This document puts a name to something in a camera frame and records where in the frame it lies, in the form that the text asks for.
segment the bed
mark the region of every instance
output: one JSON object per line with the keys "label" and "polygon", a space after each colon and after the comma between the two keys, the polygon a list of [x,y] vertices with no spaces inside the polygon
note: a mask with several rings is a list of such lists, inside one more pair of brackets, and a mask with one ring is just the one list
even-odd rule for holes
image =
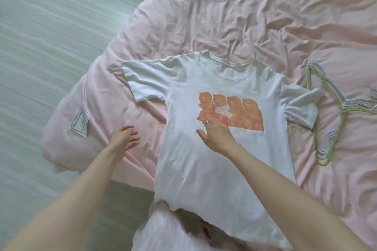
{"label": "bed", "polygon": [[[121,62],[204,50],[231,62],[255,56],[301,86],[305,65],[315,62],[345,97],[366,98],[377,90],[376,15],[377,0],[145,0],[59,103],[45,129],[43,156],[84,171],[116,127],[135,125],[141,144],[125,155],[113,180],[153,190],[167,113],[157,100],[135,103]],[[326,90],[316,77],[313,87]],[[86,137],[71,129],[81,108],[91,115]],[[328,90],[318,110],[325,135],[339,121]],[[289,123],[295,175],[377,250],[377,115],[350,112],[345,121],[327,166],[316,163],[311,131]]]}

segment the gray floor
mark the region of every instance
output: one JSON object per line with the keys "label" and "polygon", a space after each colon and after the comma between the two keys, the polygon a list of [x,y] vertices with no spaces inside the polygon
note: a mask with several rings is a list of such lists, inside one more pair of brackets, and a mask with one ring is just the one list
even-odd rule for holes
{"label": "gray floor", "polygon": [[[0,248],[63,192],[43,127],[143,0],[0,0]],[[129,250],[153,194],[112,182],[87,250]]]}

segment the neckline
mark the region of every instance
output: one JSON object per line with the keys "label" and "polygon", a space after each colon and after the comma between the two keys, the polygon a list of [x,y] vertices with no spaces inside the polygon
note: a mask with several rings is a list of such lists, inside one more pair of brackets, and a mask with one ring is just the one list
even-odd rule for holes
{"label": "neckline", "polygon": [[247,60],[245,61],[242,61],[242,62],[238,62],[238,63],[231,63],[229,62],[228,60],[224,59],[224,58],[220,58],[218,56],[215,56],[215,55],[212,55],[210,53],[210,51],[203,51],[202,52],[202,56],[203,57],[207,57],[215,62],[218,62],[218,63],[222,63],[230,68],[237,68],[237,67],[243,67],[243,66],[248,66],[248,69],[242,73],[241,76],[237,76],[237,77],[230,77],[230,76],[224,76],[224,75],[219,75],[219,73],[217,71],[215,71],[214,69],[210,68],[210,67],[207,67],[211,73],[213,73],[214,75],[218,76],[218,77],[221,77],[221,78],[224,78],[226,80],[243,80],[247,77],[250,76],[250,73],[251,71],[254,69],[255,67],[255,60],[256,58],[254,57],[250,57],[248,58]]}

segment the forearm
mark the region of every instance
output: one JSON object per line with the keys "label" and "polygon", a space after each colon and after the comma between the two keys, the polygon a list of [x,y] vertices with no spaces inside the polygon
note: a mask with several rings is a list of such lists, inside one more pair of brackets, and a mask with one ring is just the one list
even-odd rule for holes
{"label": "forearm", "polygon": [[116,164],[105,149],[86,172],[25,225],[4,251],[80,250]]}
{"label": "forearm", "polygon": [[241,145],[227,153],[295,250],[370,250],[327,208]]}

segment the white label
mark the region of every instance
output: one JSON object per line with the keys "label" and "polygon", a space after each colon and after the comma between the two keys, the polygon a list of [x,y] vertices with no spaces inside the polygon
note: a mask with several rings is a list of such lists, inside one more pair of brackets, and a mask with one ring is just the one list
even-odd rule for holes
{"label": "white label", "polygon": [[75,119],[72,122],[71,129],[75,131],[76,133],[86,137],[87,134],[87,126],[89,119],[91,119],[92,116],[89,114],[89,112],[85,111],[82,107],[78,111],[78,114],[76,115]]}

